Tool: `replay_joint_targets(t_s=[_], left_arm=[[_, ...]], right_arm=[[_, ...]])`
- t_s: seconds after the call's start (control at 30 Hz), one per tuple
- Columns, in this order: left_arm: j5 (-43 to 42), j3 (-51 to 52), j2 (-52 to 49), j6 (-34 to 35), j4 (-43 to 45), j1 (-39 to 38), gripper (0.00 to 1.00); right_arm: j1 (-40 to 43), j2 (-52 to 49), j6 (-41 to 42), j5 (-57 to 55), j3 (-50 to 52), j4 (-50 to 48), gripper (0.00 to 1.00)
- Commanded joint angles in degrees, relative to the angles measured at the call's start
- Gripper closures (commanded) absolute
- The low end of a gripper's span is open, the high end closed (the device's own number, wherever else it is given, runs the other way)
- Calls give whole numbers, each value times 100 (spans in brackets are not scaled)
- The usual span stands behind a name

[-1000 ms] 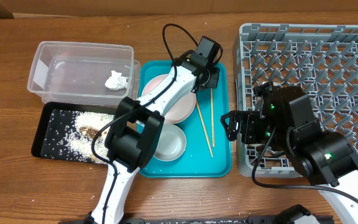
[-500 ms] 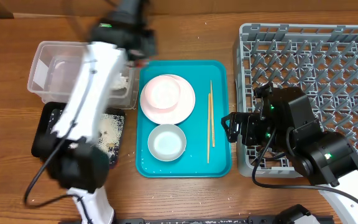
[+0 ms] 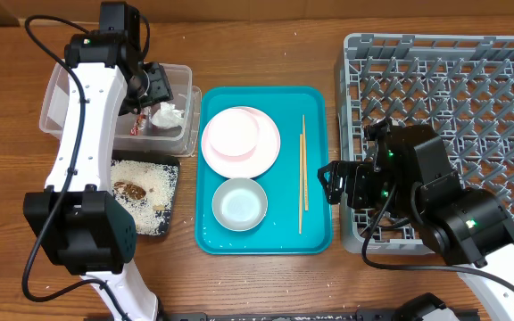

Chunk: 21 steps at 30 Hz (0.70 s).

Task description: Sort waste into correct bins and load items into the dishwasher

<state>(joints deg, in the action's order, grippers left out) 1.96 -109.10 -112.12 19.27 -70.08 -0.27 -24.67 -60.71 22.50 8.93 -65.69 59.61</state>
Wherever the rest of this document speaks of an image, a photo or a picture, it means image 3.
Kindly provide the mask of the grey bowl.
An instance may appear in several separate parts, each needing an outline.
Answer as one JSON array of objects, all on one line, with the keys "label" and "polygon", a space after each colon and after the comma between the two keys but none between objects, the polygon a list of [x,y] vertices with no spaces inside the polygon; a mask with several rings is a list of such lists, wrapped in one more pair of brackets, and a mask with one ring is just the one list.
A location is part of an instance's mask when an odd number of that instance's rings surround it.
[{"label": "grey bowl", "polygon": [[227,230],[245,232],[264,220],[268,198],[256,181],[250,178],[231,178],[217,188],[211,209],[216,220]]}]

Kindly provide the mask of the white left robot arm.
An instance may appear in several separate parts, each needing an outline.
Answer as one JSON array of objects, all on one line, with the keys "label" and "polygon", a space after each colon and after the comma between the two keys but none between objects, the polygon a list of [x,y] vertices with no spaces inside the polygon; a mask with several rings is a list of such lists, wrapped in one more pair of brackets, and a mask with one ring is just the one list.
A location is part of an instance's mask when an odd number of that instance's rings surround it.
[{"label": "white left robot arm", "polygon": [[[134,261],[134,219],[111,186],[114,132],[128,92],[141,90],[141,53],[125,31],[77,34],[58,64],[71,90],[59,152],[41,192],[26,193],[23,215],[36,236],[21,279],[28,300],[54,300],[83,285],[95,288],[114,319],[161,320],[162,304]],[[39,251],[80,276],[55,293],[37,296],[29,275]]]}]

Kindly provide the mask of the red snack wrapper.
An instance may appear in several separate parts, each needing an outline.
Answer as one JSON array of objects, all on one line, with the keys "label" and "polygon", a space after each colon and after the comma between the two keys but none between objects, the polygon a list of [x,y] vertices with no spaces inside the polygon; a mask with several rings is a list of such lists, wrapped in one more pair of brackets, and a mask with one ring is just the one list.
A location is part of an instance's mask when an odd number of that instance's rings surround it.
[{"label": "red snack wrapper", "polygon": [[151,126],[151,108],[145,107],[135,119],[134,125],[130,130],[132,136],[145,136]]}]

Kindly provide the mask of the white napkin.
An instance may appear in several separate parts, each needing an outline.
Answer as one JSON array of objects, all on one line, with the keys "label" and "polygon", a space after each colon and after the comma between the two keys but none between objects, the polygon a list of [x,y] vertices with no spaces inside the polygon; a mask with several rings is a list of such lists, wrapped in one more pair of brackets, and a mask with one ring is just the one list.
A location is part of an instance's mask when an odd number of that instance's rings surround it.
[{"label": "white napkin", "polygon": [[185,123],[184,112],[173,103],[162,102],[151,117],[151,123],[160,129],[182,127]]}]

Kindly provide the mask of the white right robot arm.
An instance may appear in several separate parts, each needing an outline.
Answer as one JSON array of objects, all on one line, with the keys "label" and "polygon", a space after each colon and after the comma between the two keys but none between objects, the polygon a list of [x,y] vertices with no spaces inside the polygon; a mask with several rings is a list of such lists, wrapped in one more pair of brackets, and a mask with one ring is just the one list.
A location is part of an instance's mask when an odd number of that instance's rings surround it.
[{"label": "white right robot arm", "polygon": [[[334,160],[318,171],[327,202],[374,209],[361,246],[363,261],[394,271],[454,272],[493,320],[514,320],[514,219],[485,189],[464,188],[444,140],[429,125],[396,126],[384,119],[365,127],[371,160]],[[385,213],[408,220],[444,264],[395,265],[368,257]]]}]

